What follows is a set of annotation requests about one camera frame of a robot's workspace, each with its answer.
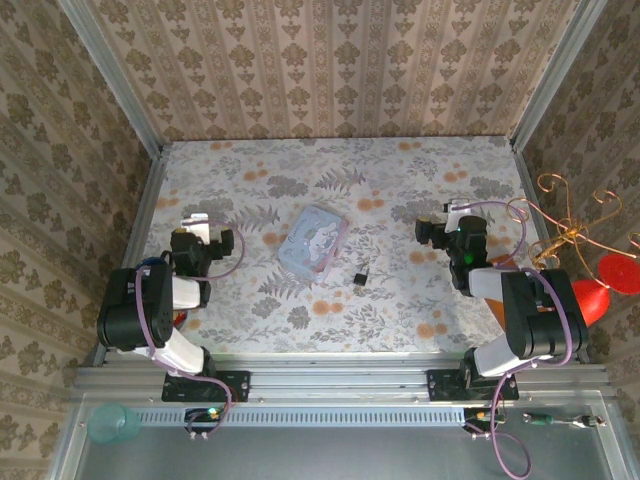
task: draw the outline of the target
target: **plastic container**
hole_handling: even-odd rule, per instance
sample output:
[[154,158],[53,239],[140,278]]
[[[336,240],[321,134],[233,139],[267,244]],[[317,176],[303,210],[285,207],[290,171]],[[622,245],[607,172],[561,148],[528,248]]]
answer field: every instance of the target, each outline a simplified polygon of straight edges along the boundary
[[138,414],[119,403],[105,403],[93,410],[87,424],[89,438],[96,443],[117,443],[140,431]]
[[348,229],[346,219],[313,205],[305,207],[278,250],[278,259],[290,272],[322,283]]

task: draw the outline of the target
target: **red balloon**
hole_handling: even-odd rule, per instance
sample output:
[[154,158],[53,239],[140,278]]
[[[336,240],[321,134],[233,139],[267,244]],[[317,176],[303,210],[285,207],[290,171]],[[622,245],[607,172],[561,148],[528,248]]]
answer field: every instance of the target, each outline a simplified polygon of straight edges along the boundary
[[598,263],[602,281],[625,295],[640,293],[640,265],[619,253],[605,255]]
[[597,322],[609,308],[609,289],[595,280],[578,280],[571,284],[587,327]]

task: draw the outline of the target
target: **floral tablecloth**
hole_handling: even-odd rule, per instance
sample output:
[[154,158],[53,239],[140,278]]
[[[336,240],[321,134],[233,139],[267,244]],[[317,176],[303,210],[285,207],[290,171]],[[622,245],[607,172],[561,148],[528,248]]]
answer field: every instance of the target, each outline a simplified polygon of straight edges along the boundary
[[[182,142],[172,146],[145,253],[167,249],[195,212],[243,233],[242,266],[213,284],[208,307],[191,311],[183,330],[214,353],[463,351],[500,326],[484,301],[452,289],[446,254],[416,243],[415,219],[444,221],[450,198],[523,195],[502,137]],[[309,204],[350,222],[322,285],[299,280],[276,256]],[[477,213],[489,223],[489,257],[513,249],[520,226],[501,208]],[[537,240],[528,227],[527,245]],[[236,242],[209,273],[239,252]],[[363,266],[369,278],[357,287]]]

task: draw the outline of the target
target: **teal cup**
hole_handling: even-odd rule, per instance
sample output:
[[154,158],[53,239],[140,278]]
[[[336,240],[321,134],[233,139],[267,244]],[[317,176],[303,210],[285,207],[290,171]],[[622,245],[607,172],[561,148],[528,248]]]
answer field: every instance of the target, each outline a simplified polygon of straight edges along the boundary
[[89,438],[96,443],[124,442],[140,431],[138,414],[119,403],[105,403],[91,412]]

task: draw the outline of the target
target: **gold wire decoration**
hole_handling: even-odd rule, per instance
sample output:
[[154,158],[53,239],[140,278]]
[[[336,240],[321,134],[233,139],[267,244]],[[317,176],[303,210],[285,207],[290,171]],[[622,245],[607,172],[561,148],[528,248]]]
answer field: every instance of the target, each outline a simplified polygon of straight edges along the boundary
[[[562,176],[557,173],[543,173],[538,177],[538,187],[544,193],[551,193],[556,190],[559,186],[564,186],[566,190],[566,216],[559,220],[549,216],[547,213],[543,212],[540,207],[538,207],[533,202],[527,200],[524,197],[513,198],[507,203],[507,213],[509,216],[520,223],[520,217],[518,215],[514,215],[514,208],[512,208],[513,202],[526,202],[530,208],[533,208],[538,213],[540,213],[545,219],[550,221],[556,226],[556,236],[552,236],[549,240],[539,240],[534,242],[529,247],[529,258],[533,265],[542,270],[547,268],[549,265],[550,268],[557,268],[560,266],[560,259],[558,258],[557,251],[560,247],[565,244],[573,245],[578,258],[582,262],[584,268],[589,272],[591,278],[593,278],[600,285],[610,288],[609,285],[604,283],[602,280],[597,278],[589,265],[587,264],[582,252],[580,251],[580,245],[585,243],[589,243],[591,245],[595,245],[596,247],[600,247],[604,250],[608,250],[609,252],[619,253],[620,255],[624,255],[630,258],[637,259],[639,255],[634,253],[625,252],[622,250],[618,250],[617,248],[609,247],[607,245],[603,245],[600,242],[592,240],[589,238],[589,230],[595,227],[596,225],[600,225],[607,220],[619,215],[624,208],[622,200],[618,195],[610,190],[596,190],[591,196],[598,202],[600,205],[615,203],[616,206],[611,213],[606,214],[605,216],[594,220],[591,223],[584,223],[579,217],[574,217],[571,214],[571,188],[569,187],[569,182]],[[526,221],[529,219],[529,214],[522,208],[517,209],[522,215],[523,219]],[[640,249],[640,232],[631,232],[628,235],[629,242],[633,247]]]

